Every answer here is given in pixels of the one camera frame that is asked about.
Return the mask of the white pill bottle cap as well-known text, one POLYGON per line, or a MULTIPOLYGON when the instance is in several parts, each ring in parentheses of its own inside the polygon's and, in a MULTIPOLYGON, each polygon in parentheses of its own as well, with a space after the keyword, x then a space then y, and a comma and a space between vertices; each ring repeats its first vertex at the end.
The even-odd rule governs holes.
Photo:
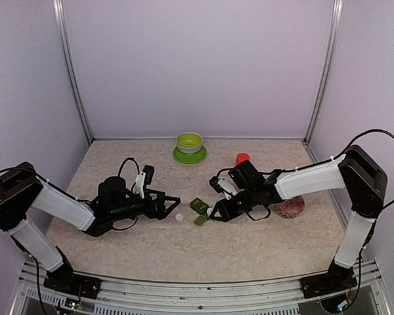
POLYGON ((176 220, 177 222, 183 221, 183 220, 184 220, 183 214, 177 213, 177 214, 175 215, 175 220, 176 220))

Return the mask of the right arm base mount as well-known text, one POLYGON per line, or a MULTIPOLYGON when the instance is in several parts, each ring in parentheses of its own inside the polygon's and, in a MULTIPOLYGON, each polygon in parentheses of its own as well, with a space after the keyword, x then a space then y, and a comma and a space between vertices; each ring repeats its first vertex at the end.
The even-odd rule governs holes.
POLYGON ((357 286, 355 276, 349 275, 343 278, 342 276, 328 273, 303 277, 299 282, 305 299, 328 295, 357 286))

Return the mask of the green weekly pill organizer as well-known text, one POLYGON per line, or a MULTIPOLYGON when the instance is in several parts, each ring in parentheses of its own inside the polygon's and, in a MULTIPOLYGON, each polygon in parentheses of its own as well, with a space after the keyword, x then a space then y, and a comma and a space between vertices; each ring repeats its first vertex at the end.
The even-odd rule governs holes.
POLYGON ((190 208, 198 214, 197 218, 193 221, 196 226, 201 227, 210 219, 208 214, 209 205, 200 198, 192 200, 190 202, 190 208))

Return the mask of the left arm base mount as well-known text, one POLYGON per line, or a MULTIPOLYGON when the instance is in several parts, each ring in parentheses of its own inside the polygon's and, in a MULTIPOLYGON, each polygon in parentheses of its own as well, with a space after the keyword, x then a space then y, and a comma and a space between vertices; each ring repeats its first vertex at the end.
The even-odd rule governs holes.
POLYGON ((48 273, 43 282, 46 288, 57 292, 96 300, 102 280, 74 273, 48 273))

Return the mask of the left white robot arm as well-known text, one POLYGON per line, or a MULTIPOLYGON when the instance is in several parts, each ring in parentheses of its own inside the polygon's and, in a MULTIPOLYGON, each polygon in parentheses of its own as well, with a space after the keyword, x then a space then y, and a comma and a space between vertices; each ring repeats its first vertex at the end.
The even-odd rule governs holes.
POLYGON ((66 292, 74 291, 79 278, 63 252, 54 246, 29 218, 37 209, 58 218, 92 237, 114 230, 114 223, 125 219, 137 221, 165 219, 181 199, 148 188, 154 167, 145 165, 137 173, 132 188, 121 175, 106 178, 98 185, 93 200, 76 198, 23 162, 0 170, 0 230, 31 255, 50 274, 55 284, 66 292))

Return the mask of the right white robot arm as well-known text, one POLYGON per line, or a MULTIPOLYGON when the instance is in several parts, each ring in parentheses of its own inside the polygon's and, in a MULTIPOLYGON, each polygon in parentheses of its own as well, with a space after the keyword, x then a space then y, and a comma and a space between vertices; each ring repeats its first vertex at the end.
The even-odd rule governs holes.
POLYGON ((332 260, 333 269, 322 278, 328 291, 337 291, 348 281, 348 270, 371 239, 381 212, 394 204, 394 199, 385 202, 388 181, 385 171, 353 141, 338 155, 300 168, 264 173, 245 160, 225 171, 233 184, 218 175, 209 182, 216 192, 225 194, 209 212, 215 221, 231 221, 258 205, 268 207, 326 190, 347 191, 352 214, 332 260))

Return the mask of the small white pill bottle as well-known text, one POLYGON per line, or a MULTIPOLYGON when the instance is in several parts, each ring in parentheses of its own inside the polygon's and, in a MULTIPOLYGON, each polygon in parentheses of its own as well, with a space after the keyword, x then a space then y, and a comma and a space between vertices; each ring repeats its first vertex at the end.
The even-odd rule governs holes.
POLYGON ((206 210, 206 214, 209 218, 214 219, 214 218, 221 218, 222 214, 220 214, 220 212, 216 209, 214 209, 213 207, 209 207, 206 210))

